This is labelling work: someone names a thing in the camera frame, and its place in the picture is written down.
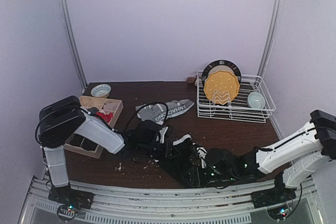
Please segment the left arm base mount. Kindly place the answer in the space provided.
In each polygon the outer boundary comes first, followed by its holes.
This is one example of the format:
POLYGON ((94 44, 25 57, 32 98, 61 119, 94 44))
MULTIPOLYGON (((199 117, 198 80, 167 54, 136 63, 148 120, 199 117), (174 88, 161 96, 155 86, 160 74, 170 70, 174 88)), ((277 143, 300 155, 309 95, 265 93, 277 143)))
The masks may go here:
POLYGON ((91 209, 95 196, 91 192, 72 189, 70 184, 55 187, 51 180, 46 182, 46 189, 49 191, 48 199, 60 204, 56 216, 65 223, 74 220, 83 209, 91 209))

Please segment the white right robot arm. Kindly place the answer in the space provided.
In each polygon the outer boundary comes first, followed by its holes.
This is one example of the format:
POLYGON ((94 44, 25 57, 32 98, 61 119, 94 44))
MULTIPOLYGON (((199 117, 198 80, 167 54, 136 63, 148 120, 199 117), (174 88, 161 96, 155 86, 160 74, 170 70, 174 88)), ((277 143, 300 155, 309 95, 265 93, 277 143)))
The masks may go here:
POLYGON ((300 181, 325 162, 335 159, 335 116, 321 110, 297 132, 267 147, 254 147, 243 155, 228 149, 193 145, 196 165, 183 175, 189 187, 227 187, 254 183, 278 167, 297 160, 301 167, 292 167, 281 176, 285 188, 296 188, 300 181))

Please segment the wooden compartment organizer box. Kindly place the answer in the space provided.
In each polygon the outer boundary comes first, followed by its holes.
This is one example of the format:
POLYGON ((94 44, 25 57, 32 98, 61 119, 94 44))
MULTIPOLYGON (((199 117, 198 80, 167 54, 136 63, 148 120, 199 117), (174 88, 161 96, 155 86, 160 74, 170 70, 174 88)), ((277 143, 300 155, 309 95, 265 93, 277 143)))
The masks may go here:
MULTIPOLYGON (((79 98, 80 100, 80 104, 82 107, 84 107, 85 109, 91 108, 91 107, 96 107, 99 109, 99 112, 102 112, 104 114, 108 114, 108 113, 113 113, 113 118, 112 121, 109 123, 109 125, 111 127, 114 127, 122 110, 123 110, 123 102, 122 100, 115 100, 115 99, 108 99, 108 98, 95 98, 95 97, 90 97, 90 96, 81 96, 79 98), (103 105, 107 102, 117 102, 119 104, 118 108, 115 111, 105 111, 102 109, 103 105)), ((103 152, 103 147, 99 146, 96 149, 96 152, 92 152, 92 151, 85 151, 83 148, 81 147, 76 147, 76 146, 71 146, 69 144, 67 144, 65 142, 64 145, 64 149, 74 152, 74 153, 78 153, 84 156, 89 156, 92 158, 97 158, 99 159, 102 152, 103 152)))

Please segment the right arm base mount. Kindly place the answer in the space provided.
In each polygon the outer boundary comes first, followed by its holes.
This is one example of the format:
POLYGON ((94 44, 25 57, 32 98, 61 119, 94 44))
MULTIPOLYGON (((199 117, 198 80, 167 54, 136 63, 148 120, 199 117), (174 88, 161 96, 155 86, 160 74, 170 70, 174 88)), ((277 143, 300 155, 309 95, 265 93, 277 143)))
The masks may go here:
POLYGON ((296 189, 287 188, 283 181, 283 172, 276 175, 274 187, 255 191, 251 194, 254 208, 270 207, 267 214, 272 220, 281 221, 290 216, 290 208, 287 201, 296 198, 296 189))

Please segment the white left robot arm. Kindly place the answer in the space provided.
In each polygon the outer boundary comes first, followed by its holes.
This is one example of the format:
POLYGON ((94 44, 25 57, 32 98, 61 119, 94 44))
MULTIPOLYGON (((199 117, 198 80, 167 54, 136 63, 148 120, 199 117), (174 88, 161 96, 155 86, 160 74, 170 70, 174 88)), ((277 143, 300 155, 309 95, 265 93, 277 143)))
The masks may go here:
POLYGON ((164 154, 163 146, 170 132, 170 125, 151 120, 140 122, 134 130, 117 131, 102 116, 82 107, 78 97, 71 95, 41 109, 35 140, 44 151, 51 184, 55 188, 68 188, 64 144, 71 136, 87 138, 112 154, 125 147, 138 147, 149 150, 159 159, 164 154))

